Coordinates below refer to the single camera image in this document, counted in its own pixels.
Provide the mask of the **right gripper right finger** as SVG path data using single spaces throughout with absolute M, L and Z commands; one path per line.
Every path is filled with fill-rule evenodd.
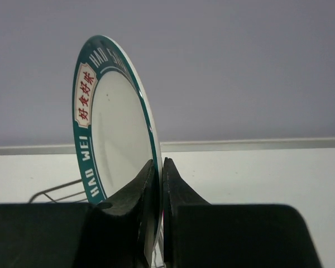
M 210 204 L 164 160 L 167 267 L 321 267 L 302 215 L 285 204 Z

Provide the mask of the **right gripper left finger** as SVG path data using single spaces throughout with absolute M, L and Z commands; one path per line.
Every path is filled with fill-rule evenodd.
M 105 201 L 0 204 L 0 267 L 150 267 L 155 168 Z

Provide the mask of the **green rimmed white plate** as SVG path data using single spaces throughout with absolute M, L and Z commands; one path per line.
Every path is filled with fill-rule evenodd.
M 151 266 L 162 218 L 162 158 L 141 79 L 126 52 L 96 35 L 75 66 L 72 118 L 88 202 L 113 216 L 138 212 L 137 243 Z

